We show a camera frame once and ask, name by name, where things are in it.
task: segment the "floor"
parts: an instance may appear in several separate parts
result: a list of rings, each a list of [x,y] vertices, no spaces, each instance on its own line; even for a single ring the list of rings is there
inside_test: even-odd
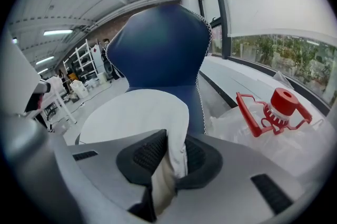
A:
[[[113,80],[112,83],[99,85],[89,91],[89,95],[72,103],[69,101],[66,106],[72,115],[77,120],[73,124],[70,120],[66,120],[63,115],[57,111],[56,115],[51,118],[51,124],[55,134],[63,135],[67,145],[74,145],[76,139],[81,133],[82,126],[88,116],[99,106],[106,103],[108,100],[124,93],[128,89],[128,82],[126,78]],[[205,114],[206,132],[211,129],[210,117],[219,117],[224,112],[230,109],[229,105],[222,99],[222,97],[214,90],[214,88],[201,76],[199,76],[199,90],[202,98],[202,104]]]

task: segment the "navy blue fabric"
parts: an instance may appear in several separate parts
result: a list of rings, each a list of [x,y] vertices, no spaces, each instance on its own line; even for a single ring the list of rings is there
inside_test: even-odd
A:
[[[195,81],[209,45],[207,26],[181,5],[163,5],[130,17],[106,55],[128,80],[129,90],[166,91],[190,111],[189,131],[204,133]]]

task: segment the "white shelving rack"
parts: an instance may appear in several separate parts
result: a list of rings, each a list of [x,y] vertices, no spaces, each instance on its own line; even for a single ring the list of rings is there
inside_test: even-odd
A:
[[[98,75],[98,72],[96,70],[96,67],[95,67],[95,64],[94,64],[94,61],[93,61],[93,57],[91,55],[91,50],[90,50],[89,44],[96,44],[96,42],[88,41],[86,39],[85,43],[83,45],[81,45],[80,47],[76,47],[75,48],[75,52],[68,59],[66,59],[66,60],[63,61],[63,65],[64,65],[64,68],[66,69],[66,71],[69,70],[69,67],[67,66],[67,63],[70,60],[70,61],[72,61],[74,63],[79,63],[80,69],[83,72],[89,66],[93,67],[92,71],[90,71],[90,72],[88,72],[86,74],[80,75],[80,77],[84,77],[86,79],[86,77],[89,74],[95,73],[96,75]],[[82,64],[82,61],[85,58],[87,58],[87,61]]]

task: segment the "white stitching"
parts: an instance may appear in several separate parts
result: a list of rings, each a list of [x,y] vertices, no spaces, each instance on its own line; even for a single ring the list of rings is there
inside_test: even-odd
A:
[[[183,6],[183,5],[180,5],[180,6],[182,6],[182,7],[185,8],[187,11],[189,11],[190,13],[192,13],[193,15],[195,15],[196,17],[198,17],[198,18],[199,18],[199,19],[200,19],[200,20],[207,26],[207,29],[209,30],[209,33],[210,33],[209,45],[208,45],[208,47],[207,47],[207,49],[206,49],[206,53],[205,53],[205,56],[207,56],[208,51],[209,51],[209,49],[210,49],[211,42],[212,42],[212,27],[211,27],[211,25],[207,22],[207,20],[206,20],[203,16],[201,16],[201,15],[199,15],[199,14],[197,14],[197,13],[195,13],[195,12],[189,10],[189,9],[187,9],[187,8],[186,8],[185,6]],[[107,50],[108,50],[108,48],[109,48],[109,45],[110,45],[110,44],[112,43],[112,41],[116,38],[116,36],[118,35],[118,33],[112,38],[111,42],[108,43],[108,44],[106,45],[106,48],[105,48],[105,55],[106,55],[107,60],[110,62],[110,64],[111,64],[116,70],[118,70],[118,72],[119,72],[120,74],[122,74],[122,72],[121,72],[118,68],[116,68],[115,65],[112,64],[112,62],[110,61],[110,59],[109,59],[108,56],[107,56]],[[201,104],[201,109],[202,109],[202,116],[203,116],[203,119],[204,119],[204,134],[206,134],[205,113],[204,113],[204,107],[203,107],[203,105],[202,105],[202,99],[201,99],[201,94],[200,94],[200,90],[199,90],[199,80],[198,80],[198,74],[199,74],[200,69],[201,69],[201,65],[200,65],[199,70],[198,70],[198,72],[197,72],[197,74],[196,74],[195,85],[196,85],[196,90],[198,91],[198,94],[199,94],[199,99],[200,99],[200,104]]]

